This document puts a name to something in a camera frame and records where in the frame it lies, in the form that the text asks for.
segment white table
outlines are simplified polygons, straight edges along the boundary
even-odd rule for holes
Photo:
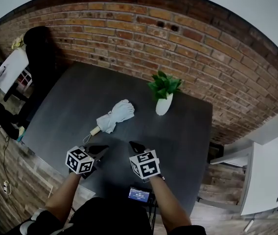
[[[265,150],[258,143],[253,143],[247,149],[211,160],[210,164],[219,164],[240,157],[247,157],[248,164],[239,203],[229,205],[205,199],[199,199],[199,202],[240,212],[241,215],[278,207],[278,154]]]
[[[6,94],[18,76],[29,64],[26,52],[19,48],[13,51],[0,66],[0,72],[6,67],[0,77],[0,89]]]

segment potted plant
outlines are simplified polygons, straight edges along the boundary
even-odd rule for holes
[[[12,49],[13,50],[16,50],[16,49],[19,49],[19,48],[23,48],[23,35],[20,35],[19,37],[17,37],[13,43],[12,43]]]
[[[173,79],[164,72],[158,71],[158,75],[152,75],[154,82],[148,83],[154,92],[155,98],[158,100],[156,113],[160,116],[164,115],[172,103],[173,93],[180,91],[178,87],[181,85],[181,79]]]

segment shoe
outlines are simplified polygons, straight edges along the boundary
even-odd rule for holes
[[[18,139],[16,140],[17,142],[20,142],[25,134],[26,130],[23,127],[19,128],[19,134],[18,134]]]

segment device screen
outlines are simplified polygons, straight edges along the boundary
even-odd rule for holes
[[[130,187],[128,198],[148,202],[150,193],[143,190],[138,190],[136,188]]]

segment brick wall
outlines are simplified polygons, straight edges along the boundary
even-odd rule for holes
[[[209,1],[34,0],[0,19],[0,53],[39,25],[50,28],[61,63],[181,78],[184,93],[213,104],[214,142],[231,143],[278,113],[278,47]]]

